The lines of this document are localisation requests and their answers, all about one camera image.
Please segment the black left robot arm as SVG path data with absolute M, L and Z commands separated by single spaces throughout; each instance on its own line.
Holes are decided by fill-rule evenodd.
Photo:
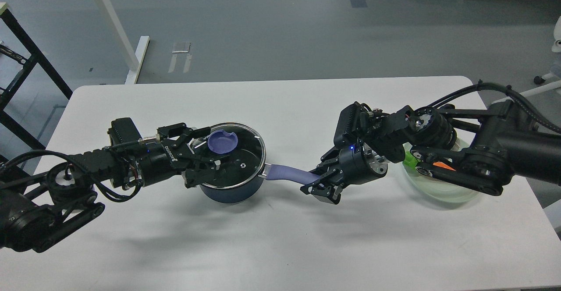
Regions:
M 111 202 L 182 175 L 190 188 L 212 181 L 228 155 L 200 155 L 190 147 L 209 127 L 160 127 L 143 138 L 131 118 L 112 121 L 110 145 L 76 155 L 32 150 L 1 164 L 1 247 L 44 252 L 100 216 Z

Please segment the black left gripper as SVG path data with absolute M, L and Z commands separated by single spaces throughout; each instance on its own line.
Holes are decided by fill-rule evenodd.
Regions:
M 187 124 L 173 124 L 157 129 L 157 142 L 140 147 L 139 168 L 144 186 L 181 175 L 184 186 L 193 188 L 216 179 L 220 165 L 229 155 L 204 157 L 190 154 L 191 140 L 210 135 L 211 127 L 191 128 Z

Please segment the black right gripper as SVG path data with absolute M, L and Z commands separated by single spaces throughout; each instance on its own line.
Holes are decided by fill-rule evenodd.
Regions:
M 363 185 L 387 175 L 387 162 L 368 145 L 331 148 L 310 171 L 318 179 L 300 187 L 305 195 L 338 205 L 347 185 Z

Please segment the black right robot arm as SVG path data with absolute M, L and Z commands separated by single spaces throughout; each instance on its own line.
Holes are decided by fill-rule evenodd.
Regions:
M 499 196 L 513 176 L 560 184 L 560 127 L 510 86 L 479 82 L 419 109 L 345 107 L 334 146 L 300 190 L 338 204 L 343 189 L 385 177 L 404 145 L 423 176 Z

